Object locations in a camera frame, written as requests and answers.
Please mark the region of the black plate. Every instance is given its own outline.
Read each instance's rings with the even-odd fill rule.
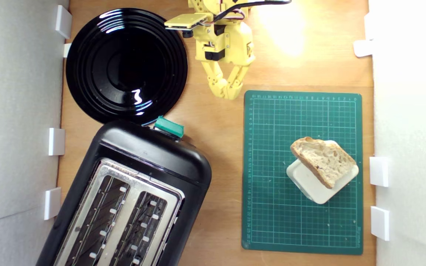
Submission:
[[[88,22],[71,44],[69,90],[93,119],[145,125],[167,113],[185,87],[187,58],[181,37],[146,10],[111,10]]]

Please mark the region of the small white dish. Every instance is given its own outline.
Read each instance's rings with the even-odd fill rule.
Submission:
[[[325,187],[315,175],[301,163],[295,160],[287,167],[287,175],[301,192],[310,200],[317,204],[326,203],[331,197],[338,193],[345,185],[347,185],[359,173],[359,168],[354,166],[350,172],[340,178],[332,189]]]

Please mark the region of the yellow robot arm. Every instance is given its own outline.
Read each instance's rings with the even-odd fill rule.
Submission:
[[[182,14],[165,22],[167,29],[181,30],[183,36],[196,40],[196,59],[202,62],[208,86],[217,97],[233,100],[243,86],[243,79],[254,61],[252,31],[242,20],[249,7],[259,4],[288,3],[269,0],[188,0],[194,14]],[[234,65],[228,79],[219,62]]]

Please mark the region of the toaster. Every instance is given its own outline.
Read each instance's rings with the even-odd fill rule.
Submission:
[[[112,121],[97,132],[37,266],[177,265],[211,167],[162,117],[150,128]]]

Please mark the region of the wooden table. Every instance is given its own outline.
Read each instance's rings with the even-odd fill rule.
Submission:
[[[71,0],[72,38],[91,18],[120,7],[143,8],[165,18],[192,12],[186,0]],[[373,154],[374,140],[372,62],[370,58],[358,59],[353,53],[353,41],[364,38],[363,17],[367,12],[367,0],[295,0],[286,6],[253,8],[247,24],[253,31],[257,59],[244,80],[241,95],[234,101],[212,95],[201,64],[195,61],[194,39],[185,40],[188,81],[181,99],[166,118],[185,126],[191,142],[208,158],[213,179],[184,249],[181,266],[375,265],[375,238],[370,233],[370,206],[375,195],[369,184],[367,159]],[[224,67],[225,73],[230,69]],[[250,89],[362,94],[365,167],[362,256],[242,249],[242,95]],[[65,81],[61,126],[66,130],[66,152],[60,159],[58,186],[65,197],[91,139],[101,126],[78,108]]]

